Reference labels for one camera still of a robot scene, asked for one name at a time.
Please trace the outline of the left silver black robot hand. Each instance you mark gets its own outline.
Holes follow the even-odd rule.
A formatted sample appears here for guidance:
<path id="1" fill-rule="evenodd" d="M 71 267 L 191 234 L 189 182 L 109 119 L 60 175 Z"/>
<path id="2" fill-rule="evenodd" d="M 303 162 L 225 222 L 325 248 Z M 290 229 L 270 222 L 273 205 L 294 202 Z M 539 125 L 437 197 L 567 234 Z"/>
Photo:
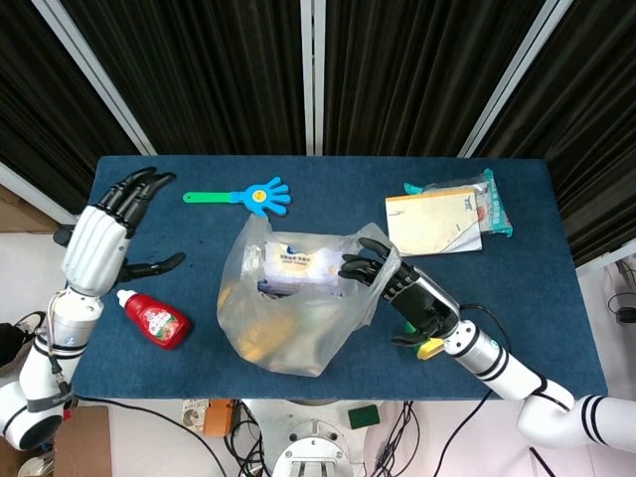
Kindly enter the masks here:
<path id="1" fill-rule="evenodd" d="M 119 283 L 167 273 L 185 260 L 182 252 L 155 263 L 130 264 L 126 258 L 150 202 L 175 179 L 175 174 L 158 174 L 154 167 L 139 169 L 84 208 L 62 263 L 72 290 L 101 297 Z"/>

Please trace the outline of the cream paper booklet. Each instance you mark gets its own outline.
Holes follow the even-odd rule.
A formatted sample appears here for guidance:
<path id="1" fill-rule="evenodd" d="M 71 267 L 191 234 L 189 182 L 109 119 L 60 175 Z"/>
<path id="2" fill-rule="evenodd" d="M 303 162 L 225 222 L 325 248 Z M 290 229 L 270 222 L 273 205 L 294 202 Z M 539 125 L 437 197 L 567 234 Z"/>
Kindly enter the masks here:
<path id="1" fill-rule="evenodd" d="M 470 188 L 385 199 L 388 235 L 403 256 L 480 251 L 478 206 Z"/>

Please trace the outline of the teal clear snack packet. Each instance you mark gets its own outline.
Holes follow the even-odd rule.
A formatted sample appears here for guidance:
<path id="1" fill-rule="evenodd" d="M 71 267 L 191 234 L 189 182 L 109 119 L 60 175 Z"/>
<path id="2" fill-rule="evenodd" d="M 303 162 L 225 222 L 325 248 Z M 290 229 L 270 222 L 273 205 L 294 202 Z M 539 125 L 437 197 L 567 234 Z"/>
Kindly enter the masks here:
<path id="1" fill-rule="evenodd" d="M 452 179 L 423 186 L 403 184 L 403 189 L 408 195 L 465 188 L 470 188 L 475 193 L 480 232 L 485 235 L 503 234 L 510 238 L 513 235 L 513 226 L 506 214 L 492 169 L 486 168 L 470 178 Z"/>

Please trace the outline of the blue felt table cover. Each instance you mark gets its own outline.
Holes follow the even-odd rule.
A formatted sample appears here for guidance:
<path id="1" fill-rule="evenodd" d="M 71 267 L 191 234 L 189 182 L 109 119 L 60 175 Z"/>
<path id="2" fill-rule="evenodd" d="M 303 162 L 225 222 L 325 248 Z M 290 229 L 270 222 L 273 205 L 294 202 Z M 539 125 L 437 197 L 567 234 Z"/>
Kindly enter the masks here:
<path id="1" fill-rule="evenodd" d="M 189 191 L 241 191 L 280 177 L 292 203 L 278 231 L 349 235 L 386 222 L 385 200 L 404 183 L 435 183 L 493 170 L 510 237 L 489 235 L 476 252 L 418 257 L 414 264 L 468 318 L 514 356 L 576 396 L 603 395 L 605 378 L 585 312 L 545 162 L 538 159 L 304 156 L 105 156 L 96 168 L 96 201 L 131 172 L 174 173 L 132 239 L 128 259 L 155 262 L 183 252 L 174 270 L 132 282 L 184 312 L 193 323 L 172 351 L 146 339 L 113 295 L 74 375 L 78 394 L 95 398 L 473 399 L 486 389 L 445 355 L 422 361 L 394 345 L 404 319 L 381 302 L 372 323 L 354 332 L 321 376 L 276 374 L 243 360 L 220 328 L 222 271 L 247 220 L 240 205 L 187 205 Z"/>

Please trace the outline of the orange box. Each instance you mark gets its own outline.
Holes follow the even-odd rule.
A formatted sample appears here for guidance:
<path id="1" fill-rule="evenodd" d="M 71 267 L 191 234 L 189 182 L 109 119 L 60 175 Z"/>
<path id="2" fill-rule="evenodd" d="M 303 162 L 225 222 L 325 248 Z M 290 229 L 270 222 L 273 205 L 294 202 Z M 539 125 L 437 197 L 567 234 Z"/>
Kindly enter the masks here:
<path id="1" fill-rule="evenodd" d="M 233 399 L 211 399 L 205 413 L 203 432 L 208 437 L 225 437 L 230 433 L 235 411 Z"/>

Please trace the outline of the clear plastic bag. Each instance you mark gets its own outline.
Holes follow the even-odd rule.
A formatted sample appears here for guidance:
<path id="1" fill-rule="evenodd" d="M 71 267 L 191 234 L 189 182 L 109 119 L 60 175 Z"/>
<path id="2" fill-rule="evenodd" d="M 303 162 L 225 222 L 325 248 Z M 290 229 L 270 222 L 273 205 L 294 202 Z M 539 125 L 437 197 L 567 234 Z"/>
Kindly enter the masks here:
<path id="1" fill-rule="evenodd" d="M 262 277 L 264 246 L 280 241 L 301 252 L 321 247 L 359 254 L 360 238 L 390 245 L 374 223 L 347 236 L 276 232 L 269 220 L 251 216 L 226 260 L 220 285 L 217 318 L 236 352 L 246 361 L 274 373 L 318 377 L 349 336 L 371 324 L 384 286 L 401 257 L 394 246 L 377 281 L 367 286 L 339 274 L 342 295 L 301 291 L 286 297 L 257 289 Z"/>

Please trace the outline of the white partition frame rail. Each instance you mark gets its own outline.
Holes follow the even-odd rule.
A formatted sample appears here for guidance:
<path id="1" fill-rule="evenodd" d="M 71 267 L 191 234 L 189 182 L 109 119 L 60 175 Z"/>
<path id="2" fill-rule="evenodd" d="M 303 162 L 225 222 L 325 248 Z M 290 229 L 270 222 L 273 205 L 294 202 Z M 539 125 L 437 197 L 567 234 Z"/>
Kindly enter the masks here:
<path id="1" fill-rule="evenodd" d="M 0 162 L 0 185 L 61 225 L 75 224 L 78 216 L 70 213 L 21 175 Z"/>
<path id="2" fill-rule="evenodd" d="M 591 272 L 602 269 L 616 261 L 636 253 L 636 238 L 623 244 L 614 251 L 604 253 L 576 268 L 576 275 L 581 278 Z"/>

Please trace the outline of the dark green block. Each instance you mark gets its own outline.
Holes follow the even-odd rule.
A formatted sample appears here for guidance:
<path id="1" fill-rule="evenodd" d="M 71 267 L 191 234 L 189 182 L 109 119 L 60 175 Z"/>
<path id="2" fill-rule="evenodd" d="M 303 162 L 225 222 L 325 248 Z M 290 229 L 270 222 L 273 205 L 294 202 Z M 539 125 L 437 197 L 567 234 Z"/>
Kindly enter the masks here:
<path id="1" fill-rule="evenodd" d="M 376 404 L 366 404 L 347 410 L 349 424 L 352 430 L 366 428 L 381 423 L 380 413 Z"/>

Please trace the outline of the black power adapter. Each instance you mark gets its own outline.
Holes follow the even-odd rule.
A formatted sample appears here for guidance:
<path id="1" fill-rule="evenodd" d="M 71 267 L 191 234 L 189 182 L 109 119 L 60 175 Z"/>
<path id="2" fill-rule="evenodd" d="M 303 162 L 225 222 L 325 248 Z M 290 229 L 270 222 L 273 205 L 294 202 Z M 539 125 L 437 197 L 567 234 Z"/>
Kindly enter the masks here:
<path id="1" fill-rule="evenodd" d="M 612 303 L 622 296 L 636 296 L 636 293 L 620 292 L 614 294 L 607 301 L 608 310 L 615 316 L 615 319 L 619 324 L 636 324 L 636 306 L 619 305 L 616 309 L 612 307 Z"/>

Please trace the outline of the white partition frame post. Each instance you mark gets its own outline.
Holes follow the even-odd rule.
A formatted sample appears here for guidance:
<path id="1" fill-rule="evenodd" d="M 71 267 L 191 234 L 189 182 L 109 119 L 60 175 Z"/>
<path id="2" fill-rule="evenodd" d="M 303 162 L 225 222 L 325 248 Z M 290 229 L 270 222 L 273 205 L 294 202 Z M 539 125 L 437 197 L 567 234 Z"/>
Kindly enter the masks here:
<path id="1" fill-rule="evenodd" d="M 327 0 L 299 0 L 306 153 L 324 153 Z"/>
<path id="2" fill-rule="evenodd" d="M 157 151 L 60 0 L 31 0 L 115 121 L 142 155 Z"/>
<path id="3" fill-rule="evenodd" d="M 570 9 L 573 0 L 545 0 L 464 140 L 458 157 L 473 157 L 522 79 Z"/>

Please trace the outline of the green yellow small container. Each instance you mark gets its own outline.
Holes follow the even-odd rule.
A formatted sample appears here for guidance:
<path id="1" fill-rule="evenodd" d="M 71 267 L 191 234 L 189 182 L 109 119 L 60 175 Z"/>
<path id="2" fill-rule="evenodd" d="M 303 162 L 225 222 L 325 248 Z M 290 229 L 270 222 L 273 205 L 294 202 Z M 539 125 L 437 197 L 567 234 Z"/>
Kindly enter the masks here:
<path id="1" fill-rule="evenodd" d="M 413 335 L 413 338 L 408 339 L 405 345 L 415 348 L 415 354 L 419 360 L 427 361 L 444 351 L 444 341 L 442 339 L 432 338 L 416 329 L 410 323 L 405 324 L 404 331 L 407 335 Z"/>

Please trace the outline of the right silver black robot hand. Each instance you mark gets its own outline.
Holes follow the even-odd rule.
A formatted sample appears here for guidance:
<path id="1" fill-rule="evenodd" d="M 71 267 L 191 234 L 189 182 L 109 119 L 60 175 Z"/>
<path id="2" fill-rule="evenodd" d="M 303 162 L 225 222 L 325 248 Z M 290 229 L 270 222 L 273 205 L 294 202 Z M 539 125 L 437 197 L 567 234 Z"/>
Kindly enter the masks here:
<path id="1" fill-rule="evenodd" d="M 359 244 L 375 252 L 381 261 L 361 254 L 345 253 L 338 274 L 371 286 L 388 263 L 391 251 L 373 238 L 360 238 Z M 456 330 L 460 322 L 457 301 L 423 271 L 405 260 L 400 262 L 397 271 L 384 286 L 382 298 L 413 328 L 392 337 L 392 343 L 398 346 L 415 347 L 432 338 L 444 339 Z"/>

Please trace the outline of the small printed sticker packet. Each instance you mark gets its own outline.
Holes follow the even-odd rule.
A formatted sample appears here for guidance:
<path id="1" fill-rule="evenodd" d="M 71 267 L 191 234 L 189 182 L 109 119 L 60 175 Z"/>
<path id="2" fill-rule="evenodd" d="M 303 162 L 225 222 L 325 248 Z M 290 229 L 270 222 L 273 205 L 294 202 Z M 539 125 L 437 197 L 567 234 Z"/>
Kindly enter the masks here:
<path id="1" fill-rule="evenodd" d="M 207 399 L 183 399 L 181 419 L 190 430 L 202 432 L 210 402 Z"/>

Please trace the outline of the black pleated curtain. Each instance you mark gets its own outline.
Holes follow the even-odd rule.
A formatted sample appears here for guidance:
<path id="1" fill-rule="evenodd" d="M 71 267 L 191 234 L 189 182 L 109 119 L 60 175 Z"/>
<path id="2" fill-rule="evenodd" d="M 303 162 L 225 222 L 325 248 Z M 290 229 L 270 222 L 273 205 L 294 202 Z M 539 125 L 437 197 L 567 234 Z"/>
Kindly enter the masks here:
<path id="1" fill-rule="evenodd" d="M 636 0 L 572 0 L 476 152 L 546 161 L 576 265 L 636 239 Z"/>
<path id="2" fill-rule="evenodd" d="M 545 0 L 327 0 L 324 152 L 457 155 Z"/>
<path id="3" fill-rule="evenodd" d="M 0 0 L 0 162 L 76 213 L 133 143 L 31 0 Z"/>
<path id="4" fill-rule="evenodd" d="M 160 154 L 306 152 L 299 0 L 62 0 Z"/>

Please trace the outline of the red ketchup bottle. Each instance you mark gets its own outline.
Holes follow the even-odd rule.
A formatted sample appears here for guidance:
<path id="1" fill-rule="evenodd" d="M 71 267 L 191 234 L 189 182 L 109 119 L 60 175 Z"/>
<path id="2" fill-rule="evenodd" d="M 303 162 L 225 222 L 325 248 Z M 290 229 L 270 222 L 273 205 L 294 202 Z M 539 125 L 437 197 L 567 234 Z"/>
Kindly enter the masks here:
<path id="1" fill-rule="evenodd" d="M 181 311 L 150 295 L 120 289 L 116 298 L 143 335 L 164 350 L 175 349 L 191 330 L 189 318 Z"/>

